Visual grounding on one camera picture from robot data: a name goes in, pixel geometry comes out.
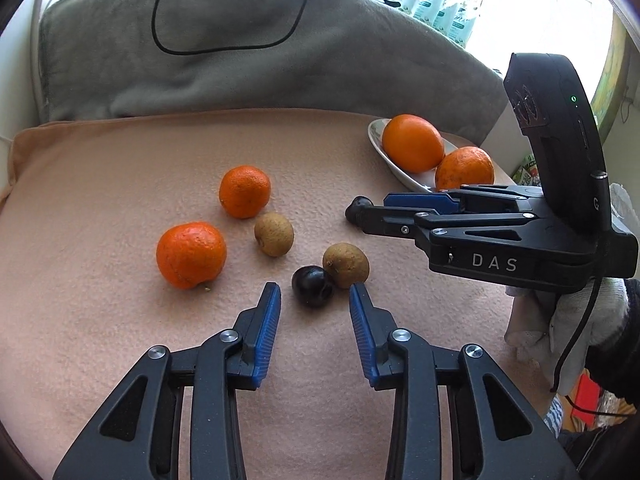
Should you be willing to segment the white gloved hand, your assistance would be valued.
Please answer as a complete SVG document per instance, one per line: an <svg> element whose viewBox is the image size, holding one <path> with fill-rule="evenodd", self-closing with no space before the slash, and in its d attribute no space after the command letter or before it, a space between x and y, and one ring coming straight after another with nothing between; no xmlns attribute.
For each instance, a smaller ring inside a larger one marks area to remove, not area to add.
<svg viewBox="0 0 640 480"><path fill-rule="evenodd" d="M620 336L628 320L629 299L625 281L605 278L600 286L589 320L564 361L562 352L574 335L588 306L593 284L558 299L555 311L544 310L549 295L508 286L513 299L504 340L515 349L520 361L536 361L551 388L559 394L570 393L585 368L591 347L611 342Z"/></svg>

